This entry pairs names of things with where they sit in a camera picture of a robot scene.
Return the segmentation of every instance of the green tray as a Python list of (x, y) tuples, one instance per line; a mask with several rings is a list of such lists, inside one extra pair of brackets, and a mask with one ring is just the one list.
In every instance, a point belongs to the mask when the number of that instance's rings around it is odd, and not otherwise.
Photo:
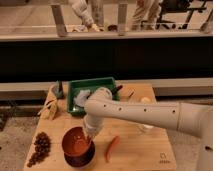
[[(92, 93), (99, 87), (107, 87), (110, 90), (116, 87), (113, 77), (96, 78), (87, 80), (69, 81), (68, 97), (67, 97), (67, 112), (72, 116), (83, 116), (86, 114), (83, 107), (74, 106), (73, 98), (76, 97), (80, 90), (90, 90)], [(118, 94), (113, 96), (113, 100), (119, 100)]]

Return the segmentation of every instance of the wooden table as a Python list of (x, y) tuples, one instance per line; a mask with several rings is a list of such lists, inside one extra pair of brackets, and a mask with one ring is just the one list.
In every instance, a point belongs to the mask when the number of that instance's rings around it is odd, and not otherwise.
[[(140, 101), (142, 97), (148, 97), (155, 101), (150, 84), (123, 85), (123, 89), (119, 92), (121, 100), (127, 100), (127, 97), (134, 90), (133, 96), (128, 99), (129, 101)], [(64, 92), (67, 96), (67, 86), (64, 86)], [(96, 152), (93, 160), (82, 168), (71, 167), (64, 160), (61, 142), (64, 134), (69, 129), (82, 126), (82, 119), (72, 117), (66, 112), (67, 99), (59, 100), (58, 107), (59, 111), (54, 120), (39, 120), (24, 165), (24, 171), (148, 171), (176, 169), (175, 157), (164, 129), (154, 127), (148, 133), (143, 133), (139, 129), (139, 124), (117, 119), (105, 119), (103, 130), (94, 140)], [(42, 163), (28, 168), (28, 160), (34, 152), (33, 142), (35, 136), (42, 131), (46, 132), (51, 138), (50, 155)], [(121, 141), (114, 149), (110, 163), (106, 163), (104, 152), (109, 142), (116, 135), (120, 136)]]

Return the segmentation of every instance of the red chili pepper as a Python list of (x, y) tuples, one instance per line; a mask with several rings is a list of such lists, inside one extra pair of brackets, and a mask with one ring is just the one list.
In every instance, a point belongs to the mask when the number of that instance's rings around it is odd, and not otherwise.
[(105, 153), (105, 159), (106, 162), (109, 162), (110, 159), (110, 155), (112, 153), (112, 150), (115, 148), (115, 146), (117, 146), (117, 144), (120, 142), (120, 137), (119, 136), (115, 136), (112, 141), (110, 142), (110, 144), (108, 145), (107, 149), (106, 149), (106, 153)]

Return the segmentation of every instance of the brown bowl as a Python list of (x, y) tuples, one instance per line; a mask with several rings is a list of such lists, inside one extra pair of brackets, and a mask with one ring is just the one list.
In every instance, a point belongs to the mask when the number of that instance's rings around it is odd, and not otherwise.
[(74, 127), (64, 135), (62, 148), (65, 160), (73, 167), (88, 164), (95, 154), (95, 145), (86, 139), (82, 127)]

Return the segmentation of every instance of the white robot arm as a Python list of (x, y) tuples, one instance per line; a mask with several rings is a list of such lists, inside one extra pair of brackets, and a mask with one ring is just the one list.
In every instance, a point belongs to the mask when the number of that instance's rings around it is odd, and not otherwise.
[(129, 103), (112, 100), (111, 91), (99, 88), (86, 101), (84, 130), (94, 138), (104, 118), (117, 118), (173, 129), (202, 139), (197, 171), (213, 170), (213, 107), (187, 103)]

